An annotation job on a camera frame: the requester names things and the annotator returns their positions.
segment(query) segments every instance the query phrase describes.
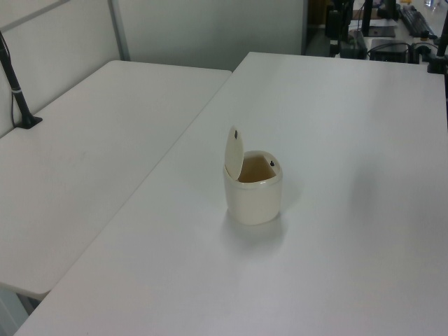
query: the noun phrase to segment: monitor stand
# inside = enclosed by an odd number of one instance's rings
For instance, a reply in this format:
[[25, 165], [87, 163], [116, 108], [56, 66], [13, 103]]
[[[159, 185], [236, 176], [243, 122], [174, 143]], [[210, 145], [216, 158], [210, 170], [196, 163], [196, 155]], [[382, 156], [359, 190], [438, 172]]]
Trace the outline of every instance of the monitor stand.
[[395, 27], [369, 27], [364, 37], [395, 37]]

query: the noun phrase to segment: open lid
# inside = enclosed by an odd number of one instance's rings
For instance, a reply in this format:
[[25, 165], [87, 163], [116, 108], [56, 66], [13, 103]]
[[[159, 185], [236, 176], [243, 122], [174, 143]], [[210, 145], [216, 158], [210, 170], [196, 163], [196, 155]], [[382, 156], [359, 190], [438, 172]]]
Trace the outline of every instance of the open lid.
[[227, 146], [225, 147], [225, 168], [230, 177], [234, 180], [239, 178], [243, 167], [244, 149], [241, 134], [237, 129], [232, 127], [227, 138]]

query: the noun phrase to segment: black stand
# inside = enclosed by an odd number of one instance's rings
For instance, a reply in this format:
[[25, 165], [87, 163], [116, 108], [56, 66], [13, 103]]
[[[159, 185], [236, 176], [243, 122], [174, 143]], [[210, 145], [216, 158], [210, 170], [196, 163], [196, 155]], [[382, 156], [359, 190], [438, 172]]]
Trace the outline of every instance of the black stand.
[[34, 117], [31, 114], [31, 112], [29, 112], [27, 102], [25, 101], [22, 89], [20, 88], [19, 82], [15, 75], [13, 65], [11, 64], [11, 58], [8, 53], [6, 44], [4, 43], [4, 38], [3, 35], [1, 35], [1, 32], [0, 32], [0, 62], [3, 67], [3, 70], [5, 71], [9, 85], [11, 86], [11, 91], [13, 92], [14, 98], [22, 114], [22, 122], [16, 125], [16, 127], [25, 128], [26, 130], [29, 130], [33, 126], [39, 124], [42, 121], [42, 118]]
[[363, 25], [361, 31], [364, 37], [395, 37], [395, 29], [393, 27], [371, 27], [370, 17], [372, 16], [373, 0], [365, 0]]

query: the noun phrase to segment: desk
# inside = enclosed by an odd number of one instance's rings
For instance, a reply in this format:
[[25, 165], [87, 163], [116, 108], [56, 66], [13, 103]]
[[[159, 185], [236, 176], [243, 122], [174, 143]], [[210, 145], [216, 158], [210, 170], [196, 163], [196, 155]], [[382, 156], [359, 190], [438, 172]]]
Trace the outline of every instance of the desk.
[[43, 298], [229, 75], [110, 62], [0, 139], [0, 286]]
[[[364, 4], [362, 0], [355, 0], [353, 9], [359, 9]], [[425, 17], [429, 26], [433, 28], [433, 31], [440, 37], [442, 34], [443, 24], [445, 22], [445, 17], [448, 11], [448, 3], [445, 0], [440, 2], [440, 5], [437, 6], [434, 10], [429, 9], [424, 5], [424, 0], [417, 0], [411, 3], [421, 14]], [[372, 40], [375, 38], [364, 38], [365, 45], [369, 50], [372, 45]], [[409, 30], [407, 30], [405, 24], [401, 19], [398, 20], [398, 26], [395, 28], [395, 38], [390, 37], [379, 37], [378, 39], [386, 39], [386, 40], [401, 40], [408, 44], [419, 43], [419, 42], [428, 42], [433, 43], [432, 40], [421, 41], [420, 38], [414, 38], [409, 35]]]
[[[446, 124], [422, 67], [250, 53], [17, 336], [445, 335]], [[282, 164], [270, 223], [226, 212], [231, 125]]]

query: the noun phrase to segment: black device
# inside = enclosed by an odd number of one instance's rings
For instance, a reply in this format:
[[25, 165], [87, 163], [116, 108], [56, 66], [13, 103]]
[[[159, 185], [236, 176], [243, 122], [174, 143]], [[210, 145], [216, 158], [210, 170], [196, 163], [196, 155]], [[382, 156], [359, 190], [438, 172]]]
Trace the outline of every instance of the black device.
[[[384, 10], [386, 13], [392, 13], [392, 17], [396, 11], [396, 0], [385, 0]], [[393, 27], [371, 27], [370, 17], [372, 16], [373, 0], [365, 0], [363, 25], [361, 31], [364, 37], [395, 37], [395, 29]]]
[[20, 88], [19, 81], [15, 75], [13, 65], [11, 64], [11, 56], [9, 55], [8, 46], [6, 45], [5, 39], [0, 31], [0, 62], [5, 71], [6, 77], [8, 79], [9, 85], [11, 87], [11, 92], [19, 106], [20, 112], [22, 114], [22, 122], [15, 125], [19, 128], [25, 128], [29, 130], [33, 126], [37, 125], [42, 121], [42, 118], [34, 117], [31, 112], [29, 112], [27, 102], [23, 96], [22, 89]]
[[384, 39], [375, 39], [372, 41], [370, 49], [371, 61], [406, 63], [407, 45], [404, 41], [393, 41]]
[[325, 35], [330, 38], [330, 56], [364, 60], [367, 56], [364, 38], [360, 31], [349, 33], [353, 17], [354, 0], [334, 1], [328, 11]]
[[384, 0], [384, 3], [378, 7], [377, 15], [387, 20], [398, 21], [400, 6], [397, 6], [397, 0]]
[[428, 72], [431, 74], [447, 74], [448, 59], [445, 56], [448, 46], [448, 12], [443, 24], [442, 35], [436, 55], [430, 55]]
[[341, 41], [339, 55], [341, 58], [365, 60], [367, 57], [367, 47], [365, 46], [363, 33], [360, 30], [349, 32], [347, 42]]
[[404, 6], [400, 10], [401, 20], [405, 23], [409, 34], [413, 37], [422, 37], [428, 33], [428, 38], [435, 39], [437, 36], [429, 27], [425, 17], [413, 6]]

